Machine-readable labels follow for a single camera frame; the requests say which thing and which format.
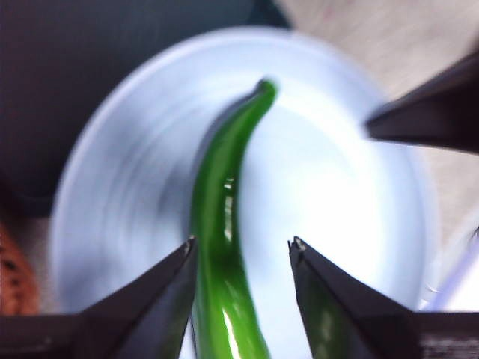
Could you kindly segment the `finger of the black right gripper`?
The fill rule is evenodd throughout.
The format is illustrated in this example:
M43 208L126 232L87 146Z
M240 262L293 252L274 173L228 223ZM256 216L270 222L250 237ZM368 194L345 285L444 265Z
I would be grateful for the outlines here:
M371 138L478 152L478 52L372 112Z

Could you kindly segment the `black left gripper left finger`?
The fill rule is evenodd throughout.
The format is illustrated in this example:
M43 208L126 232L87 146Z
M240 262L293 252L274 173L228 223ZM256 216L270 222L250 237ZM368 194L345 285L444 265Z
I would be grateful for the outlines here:
M2 358L178 358L195 297L194 236L143 275L71 314L3 316Z

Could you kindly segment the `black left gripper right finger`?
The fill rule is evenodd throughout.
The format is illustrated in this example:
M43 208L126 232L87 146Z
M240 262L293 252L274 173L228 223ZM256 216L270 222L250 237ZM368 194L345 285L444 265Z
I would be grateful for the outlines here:
M477 358L478 314L413 311L294 237L296 303L313 358Z

